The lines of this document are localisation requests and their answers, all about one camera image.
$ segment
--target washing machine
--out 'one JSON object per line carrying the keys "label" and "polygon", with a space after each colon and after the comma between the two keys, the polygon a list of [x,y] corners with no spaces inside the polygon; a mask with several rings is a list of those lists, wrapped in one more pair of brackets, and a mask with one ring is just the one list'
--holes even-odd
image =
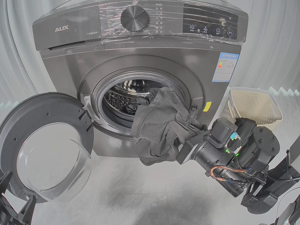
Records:
{"label": "washing machine", "polygon": [[[73,195],[56,201],[57,194],[83,188],[78,181],[89,177],[83,170],[90,170],[92,149],[100,156],[137,157],[130,136],[134,113],[124,107],[153,87],[181,92],[186,107],[209,125],[247,26],[247,13],[223,0],[70,0],[37,19],[36,50],[57,92],[20,103],[0,127],[2,174],[14,172],[9,190],[24,200],[33,194],[37,202],[65,201]],[[54,138],[58,142],[49,142]],[[70,141],[79,146],[73,155]],[[68,153],[60,161],[83,157],[84,165],[76,168],[80,163],[70,161],[76,165],[57,181],[59,176],[49,173],[49,181],[32,182],[37,169],[45,174],[48,168],[30,165],[24,155],[43,162],[51,152],[48,157]],[[55,166],[61,170],[59,162]]]}
{"label": "washing machine", "polygon": [[171,86],[209,125],[247,25],[248,15],[222,0],[70,0],[32,28],[56,90],[92,116],[96,154],[136,157],[134,114],[122,107],[151,87]]}

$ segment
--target control knob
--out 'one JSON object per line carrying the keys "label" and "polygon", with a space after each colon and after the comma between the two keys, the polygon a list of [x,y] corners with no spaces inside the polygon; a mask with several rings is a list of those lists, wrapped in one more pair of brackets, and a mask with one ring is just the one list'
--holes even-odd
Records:
{"label": "control knob", "polygon": [[146,11],[139,6],[130,6],[121,14],[121,24],[129,31],[136,32],[143,29],[148,22]]}

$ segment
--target warning sticker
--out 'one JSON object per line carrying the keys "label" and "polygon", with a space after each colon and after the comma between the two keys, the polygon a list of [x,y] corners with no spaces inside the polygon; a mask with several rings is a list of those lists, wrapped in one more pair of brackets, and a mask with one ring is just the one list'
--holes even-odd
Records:
{"label": "warning sticker", "polygon": [[207,112],[209,110],[211,104],[212,104],[212,102],[207,102],[203,111]]}
{"label": "warning sticker", "polygon": [[220,53],[212,82],[228,83],[231,79],[236,63],[238,62],[238,56],[239,55],[235,53]]}

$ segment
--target floor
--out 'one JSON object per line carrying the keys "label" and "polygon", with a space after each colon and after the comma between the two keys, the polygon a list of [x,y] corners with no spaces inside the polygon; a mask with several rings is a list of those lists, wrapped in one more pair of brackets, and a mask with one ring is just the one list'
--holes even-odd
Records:
{"label": "floor", "polygon": [[[273,92],[284,120],[274,131],[281,149],[271,168],[300,135],[299,94]],[[242,195],[232,197],[218,182],[207,178],[195,161],[146,167],[137,158],[99,157],[95,153],[92,160],[93,170],[85,188],[66,203],[37,204],[32,225],[257,225],[273,223],[276,218],[278,203],[267,214],[250,214],[240,205]],[[299,193],[297,189],[285,196],[278,213]]]}

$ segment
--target washing machine door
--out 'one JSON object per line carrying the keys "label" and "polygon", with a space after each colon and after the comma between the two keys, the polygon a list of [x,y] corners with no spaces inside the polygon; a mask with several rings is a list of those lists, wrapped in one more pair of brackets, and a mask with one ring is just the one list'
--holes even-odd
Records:
{"label": "washing machine door", "polygon": [[1,175],[13,172],[8,190],[37,202],[66,202],[87,183],[94,130],[77,99],[38,94],[21,102],[0,126]]}

